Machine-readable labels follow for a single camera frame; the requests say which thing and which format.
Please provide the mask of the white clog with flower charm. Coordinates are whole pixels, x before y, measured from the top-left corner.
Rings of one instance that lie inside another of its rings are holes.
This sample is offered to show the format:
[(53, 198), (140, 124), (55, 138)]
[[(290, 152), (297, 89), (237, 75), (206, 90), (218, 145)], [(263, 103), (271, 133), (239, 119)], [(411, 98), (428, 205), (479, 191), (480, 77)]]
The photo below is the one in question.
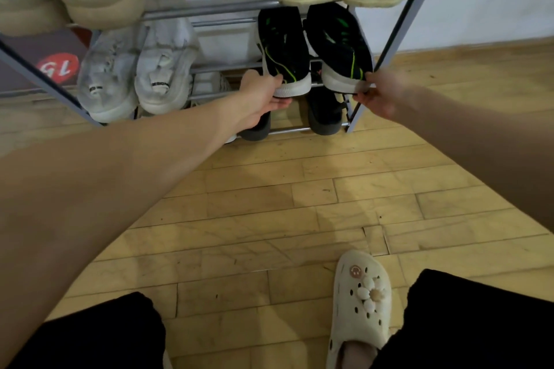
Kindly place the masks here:
[(346, 342), (382, 349), (390, 337), (391, 312), (391, 282), (382, 264), (364, 251), (342, 254), (334, 277), (326, 369), (336, 369)]

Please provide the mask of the person's right leg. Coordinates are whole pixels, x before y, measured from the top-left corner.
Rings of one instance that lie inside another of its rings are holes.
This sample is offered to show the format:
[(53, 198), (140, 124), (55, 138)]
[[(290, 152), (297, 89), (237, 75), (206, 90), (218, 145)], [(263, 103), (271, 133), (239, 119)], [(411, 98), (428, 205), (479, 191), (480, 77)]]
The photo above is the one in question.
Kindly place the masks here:
[(338, 369), (370, 369), (377, 355), (378, 349), (371, 344), (358, 341), (344, 342)]

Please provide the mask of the black shorts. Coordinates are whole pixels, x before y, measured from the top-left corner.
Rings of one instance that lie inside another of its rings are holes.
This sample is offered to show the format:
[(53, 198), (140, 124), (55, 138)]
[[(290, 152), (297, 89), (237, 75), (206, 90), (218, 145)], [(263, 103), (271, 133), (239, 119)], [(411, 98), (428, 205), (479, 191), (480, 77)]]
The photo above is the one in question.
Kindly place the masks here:
[[(132, 293), (41, 325), (6, 369), (163, 369), (166, 330)], [(554, 302), (425, 269), (362, 369), (554, 369)]]

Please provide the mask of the white sneaker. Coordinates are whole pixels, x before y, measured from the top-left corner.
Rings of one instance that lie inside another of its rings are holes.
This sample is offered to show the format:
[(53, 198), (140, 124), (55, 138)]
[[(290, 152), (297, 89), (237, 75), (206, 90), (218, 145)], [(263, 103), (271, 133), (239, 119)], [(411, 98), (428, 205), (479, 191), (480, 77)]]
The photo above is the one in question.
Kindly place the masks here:
[(138, 59), (135, 93), (140, 106), (151, 115), (185, 107), (198, 57), (199, 42), (187, 18), (152, 21)]
[(135, 76), (148, 28), (136, 24), (101, 32), (85, 55), (77, 80), (77, 98), (101, 124), (128, 119), (139, 100)]

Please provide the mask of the dark board with red circle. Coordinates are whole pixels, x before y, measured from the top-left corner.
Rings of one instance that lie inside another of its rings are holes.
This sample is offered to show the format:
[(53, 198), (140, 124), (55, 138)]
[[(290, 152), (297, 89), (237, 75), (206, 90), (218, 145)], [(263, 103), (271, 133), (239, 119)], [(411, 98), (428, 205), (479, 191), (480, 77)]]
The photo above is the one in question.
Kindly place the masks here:
[[(25, 37), (0, 34), (0, 41), (59, 86), (73, 86), (92, 37), (91, 30), (77, 27)], [(0, 98), (38, 93), (44, 91), (0, 60)]]

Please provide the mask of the black sneaker with green stripes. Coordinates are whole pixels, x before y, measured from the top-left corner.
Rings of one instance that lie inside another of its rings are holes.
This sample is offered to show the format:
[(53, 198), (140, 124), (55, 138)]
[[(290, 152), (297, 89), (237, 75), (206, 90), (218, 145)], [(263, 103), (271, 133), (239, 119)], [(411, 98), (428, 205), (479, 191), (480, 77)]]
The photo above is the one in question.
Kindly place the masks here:
[(363, 92), (373, 56), (356, 16), (337, 2), (320, 3), (308, 8), (303, 27), (322, 61), (323, 85), (336, 93)]
[(276, 98), (309, 93), (312, 85), (310, 54), (297, 7), (262, 9), (257, 18), (257, 46), (263, 76), (282, 76)]

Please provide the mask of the person's left hand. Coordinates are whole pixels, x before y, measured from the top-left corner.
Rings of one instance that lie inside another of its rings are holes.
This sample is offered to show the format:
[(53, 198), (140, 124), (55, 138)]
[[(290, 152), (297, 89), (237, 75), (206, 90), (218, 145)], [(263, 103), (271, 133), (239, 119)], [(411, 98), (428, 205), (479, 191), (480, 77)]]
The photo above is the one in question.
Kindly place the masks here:
[(258, 87), (260, 76), (254, 69), (247, 70), (241, 79), (239, 91), (225, 100), (225, 112), (229, 114), (226, 124), (235, 133), (254, 127), (263, 114), (286, 109), (292, 102), (291, 98), (275, 97), (276, 91), (261, 91)]

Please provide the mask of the metal shoe rack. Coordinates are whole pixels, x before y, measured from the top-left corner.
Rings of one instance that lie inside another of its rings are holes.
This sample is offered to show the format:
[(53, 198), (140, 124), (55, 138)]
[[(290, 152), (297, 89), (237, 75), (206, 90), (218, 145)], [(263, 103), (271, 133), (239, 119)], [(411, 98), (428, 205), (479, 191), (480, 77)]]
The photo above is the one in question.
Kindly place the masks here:
[[(398, 48), (403, 41), (407, 31), (409, 30), (413, 20), (417, 16), (423, 2), (425, 0), (407, 0), (405, 8), (401, 12), (398, 20), (391, 31), (390, 37), (385, 44), (385, 47), (382, 51), (381, 56), (377, 63), (372, 58), (373, 70), (377, 71), (380, 67), (387, 65), (391, 62), (391, 59), (394, 57)], [(141, 20), (144, 21), (153, 21), (153, 20), (166, 20), (169, 18), (180, 18), (180, 17), (197, 17), (197, 16), (213, 16), (220, 14), (234, 14), (238, 12), (246, 11), (255, 11), (260, 9), (274, 9), (281, 7), (281, 4), (278, 0), (256, 0), (256, 1), (245, 1), (245, 2), (234, 2), (234, 3), (224, 3), (218, 5), (206, 5), (206, 6), (192, 6), (192, 7), (182, 7), (182, 8), (171, 8), (171, 9), (160, 9), (149, 11), (145, 13)], [(193, 22), (194, 26), (197, 27), (216, 27), (223, 25), (236, 25), (242, 23), (251, 23), (256, 22), (255, 17), (241, 17), (241, 18), (230, 18), (225, 20), (213, 20), (213, 21), (198, 21)], [(85, 119), (87, 122), (93, 124), (94, 126), (103, 127), (106, 124), (99, 123), (94, 121), (92, 117), (87, 113), (85, 109), (79, 104), (78, 100), (74, 95), (68, 92), (63, 87), (59, 86), (47, 75), (43, 74), (38, 70), (37, 67), (28, 62), (23, 58), (19, 53), (16, 52), (14, 48), (0, 40), (0, 62), (4, 63), (6, 66), (10, 67), (15, 72), (18, 72), (25, 79), (34, 83), (39, 87), (39, 92), (45, 92), (49, 94), (54, 99), (58, 100), (65, 106), (67, 106), (71, 111), (77, 113), (80, 117)], [(237, 65), (214, 65), (204, 68), (193, 69), (193, 73), (204, 73), (204, 72), (214, 72), (214, 71), (227, 71), (232, 69), (243, 69), (243, 68), (258, 68), (261, 63), (245, 63)], [(346, 126), (346, 132), (353, 132), (355, 125), (359, 121), (364, 108), (360, 104), (356, 105), (355, 108), (351, 106), (351, 102), (346, 100), (348, 108), (348, 122), (342, 126)]]

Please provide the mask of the person's right forearm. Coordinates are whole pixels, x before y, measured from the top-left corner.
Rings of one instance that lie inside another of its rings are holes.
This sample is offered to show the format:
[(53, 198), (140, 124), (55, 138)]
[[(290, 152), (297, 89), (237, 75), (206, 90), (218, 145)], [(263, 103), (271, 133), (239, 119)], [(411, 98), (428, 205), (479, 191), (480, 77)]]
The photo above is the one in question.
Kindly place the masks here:
[(423, 87), (395, 119), (554, 234), (554, 125), (460, 103)]

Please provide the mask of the person's left forearm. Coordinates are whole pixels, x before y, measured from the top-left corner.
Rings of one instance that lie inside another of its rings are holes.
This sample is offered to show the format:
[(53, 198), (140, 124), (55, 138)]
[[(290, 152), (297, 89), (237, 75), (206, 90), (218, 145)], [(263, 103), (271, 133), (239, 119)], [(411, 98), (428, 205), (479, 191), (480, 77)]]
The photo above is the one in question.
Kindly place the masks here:
[(0, 369), (111, 242), (235, 133), (238, 97), (0, 157)]

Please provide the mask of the plain black shoe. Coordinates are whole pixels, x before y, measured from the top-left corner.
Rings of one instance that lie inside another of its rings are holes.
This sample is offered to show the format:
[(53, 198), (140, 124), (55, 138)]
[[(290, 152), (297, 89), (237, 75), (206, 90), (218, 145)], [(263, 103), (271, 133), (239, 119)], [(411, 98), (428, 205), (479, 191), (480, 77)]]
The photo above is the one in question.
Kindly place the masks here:
[(240, 131), (238, 136), (247, 142), (259, 142), (269, 135), (271, 126), (271, 113), (267, 112), (254, 127)]
[(311, 131), (317, 135), (330, 136), (342, 128), (343, 109), (347, 107), (344, 99), (325, 86), (311, 88), (306, 95), (308, 104), (308, 123)]

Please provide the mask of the person's right hand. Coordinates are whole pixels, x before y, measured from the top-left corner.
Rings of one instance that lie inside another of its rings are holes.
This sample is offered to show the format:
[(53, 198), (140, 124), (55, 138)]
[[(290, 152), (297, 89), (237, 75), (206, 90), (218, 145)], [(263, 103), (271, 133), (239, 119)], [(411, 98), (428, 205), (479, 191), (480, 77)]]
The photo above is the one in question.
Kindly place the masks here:
[(378, 72), (378, 87), (367, 89), (362, 81), (352, 98), (380, 118), (401, 124), (405, 94), (410, 85), (401, 72), (393, 69), (381, 68), (375, 72)]

